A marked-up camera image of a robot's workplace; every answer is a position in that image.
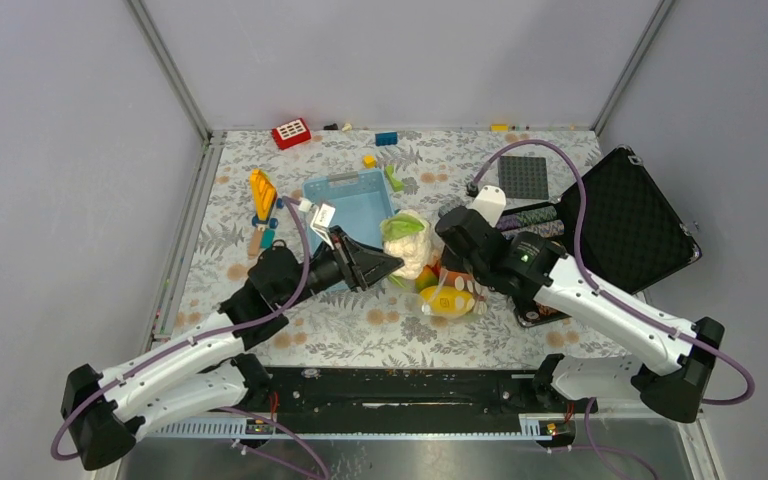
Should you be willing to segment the toy cauliflower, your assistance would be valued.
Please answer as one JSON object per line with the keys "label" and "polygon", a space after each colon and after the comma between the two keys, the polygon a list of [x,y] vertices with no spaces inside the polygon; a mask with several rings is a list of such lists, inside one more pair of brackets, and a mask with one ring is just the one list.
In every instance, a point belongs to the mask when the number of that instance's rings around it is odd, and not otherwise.
{"label": "toy cauliflower", "polygon": [[431,226],[418,212],[400,210],[379,225],[384,252],[402,260],[393,275],[416,280],[432,258]]}

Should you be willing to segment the yellow toy mango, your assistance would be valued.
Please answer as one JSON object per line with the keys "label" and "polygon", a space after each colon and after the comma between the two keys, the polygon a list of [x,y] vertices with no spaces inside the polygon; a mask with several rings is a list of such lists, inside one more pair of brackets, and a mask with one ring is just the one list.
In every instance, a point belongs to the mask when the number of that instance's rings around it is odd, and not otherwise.
{"label": "yellow toy mango", "polygon": [[459,318],[470,313],[476,305],[474,296],[453,286],[430,286],[419,293],[423,314]]}

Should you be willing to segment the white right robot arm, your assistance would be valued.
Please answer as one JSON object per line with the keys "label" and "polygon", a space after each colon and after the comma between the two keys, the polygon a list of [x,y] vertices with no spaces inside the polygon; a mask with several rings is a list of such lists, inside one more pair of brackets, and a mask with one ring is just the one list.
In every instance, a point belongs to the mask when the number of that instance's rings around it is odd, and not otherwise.
{"label": "white right robot arm", "polygon": [[669,420],[696,420],[725,335],[720,322],[660,311],[591,275],[546,238],[506,238],[474,208],[451,209],[435,232],[480,285],[520,309],[539,304],[568,314],[627,350],[620,357],[548,356],[533,386],[543,410],[592,397],[638,399]]}

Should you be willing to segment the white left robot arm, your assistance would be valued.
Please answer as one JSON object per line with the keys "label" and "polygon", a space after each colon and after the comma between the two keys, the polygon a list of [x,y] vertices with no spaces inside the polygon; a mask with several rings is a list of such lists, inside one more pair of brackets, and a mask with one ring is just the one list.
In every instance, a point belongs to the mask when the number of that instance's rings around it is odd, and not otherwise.
{"label": "white left robot arm", "polygon": [[282,241],[263,250],[244,285],[179,338],[102,371],[85,364],[67,377],[63,436],[87,471],[128,454],[147,434],[192,415],[238,404],[256,411],[269,401],[271,379],[252,354],[288,324],[286,311],[339,284],[366,290],[404,262],[329,227],[317,249],[297,259]]}

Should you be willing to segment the clear polka dot zip bag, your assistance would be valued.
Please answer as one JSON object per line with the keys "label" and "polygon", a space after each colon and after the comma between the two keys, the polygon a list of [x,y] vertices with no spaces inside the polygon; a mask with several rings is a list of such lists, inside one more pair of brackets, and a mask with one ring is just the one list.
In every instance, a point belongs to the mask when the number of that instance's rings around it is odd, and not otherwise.
{"label": "clear polka dot zip bag", "polygon": [[477,320],[488,311],[489,290],[471,274],[445,268],[440,259],[423,266],[414,279],[391,275],[388,281],[419,317],[455,323]]}

